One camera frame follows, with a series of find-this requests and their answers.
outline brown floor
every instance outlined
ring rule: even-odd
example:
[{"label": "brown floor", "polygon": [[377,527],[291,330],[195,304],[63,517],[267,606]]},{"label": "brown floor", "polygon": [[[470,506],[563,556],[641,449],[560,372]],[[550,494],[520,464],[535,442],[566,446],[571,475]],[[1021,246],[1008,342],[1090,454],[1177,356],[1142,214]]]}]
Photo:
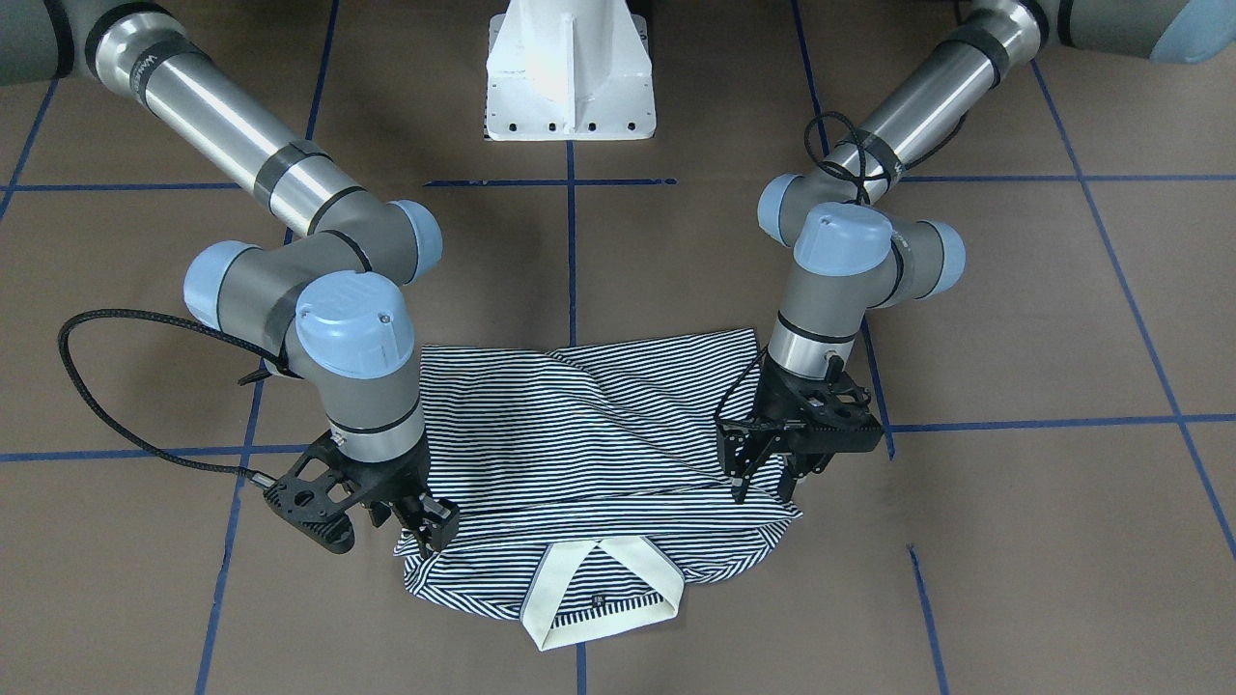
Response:
[{"label": "brown floor", "polygon": [[[445,257],[408,293],[420,340],[535,349],[766,338],[790,256],[755,202],[810,167],[803,48],[823,108],[861,116],[952,22],[946,2],[803,0],[800,46],[790,0],[658,2],[656,137],[572,152],[481,139],[502,0],[346,0],[334,26],[330,0],[167,5],[353,177],[438,215]],[[545,654],[407,596],[393,529],[329,555],[255,488],[137,456],[90,416],[56,357],[64,319],[187,315],[198,251],[283,230],[96,84],[0,90],[0,691],[1234,693],[1234,75],[1236,49],[1064,48],[1012,74],[881,203],[953,224],[970,260],[947,294],[871,315],[878,370],[855,354],[895,459],[806,481],[782,547],[677,620]],[[614,178],[650,181],[585,181]],[[231,386],[252,360],[200,339],[77,345],[161,445],[278,471],[323,429],[311,388],[255,403]]]}]

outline striped shirt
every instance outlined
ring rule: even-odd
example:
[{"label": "striped shirt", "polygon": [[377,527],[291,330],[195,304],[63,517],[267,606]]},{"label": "striped shirt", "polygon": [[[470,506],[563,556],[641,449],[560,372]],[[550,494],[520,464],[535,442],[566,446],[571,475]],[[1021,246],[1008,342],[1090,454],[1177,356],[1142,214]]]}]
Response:
[{"label": "striped shirt", "polygon": [[[405,558],[408,591],[520,620],[555,544],[641,537],[687,584],[729,579],[759,563],[800,512],[776,500],[776,465],[761,469],[747,503],[734,503],[712,422],[756,349],[751,330],[548,355],[425,348],[429,482],[460,505],[461,518],[455,540],[428,560],[410,537],[400,539],[396,554]],[[755,372],[726,416],[750,409]],[[603,545],[587,547],[554,628],[665,600]]]}]

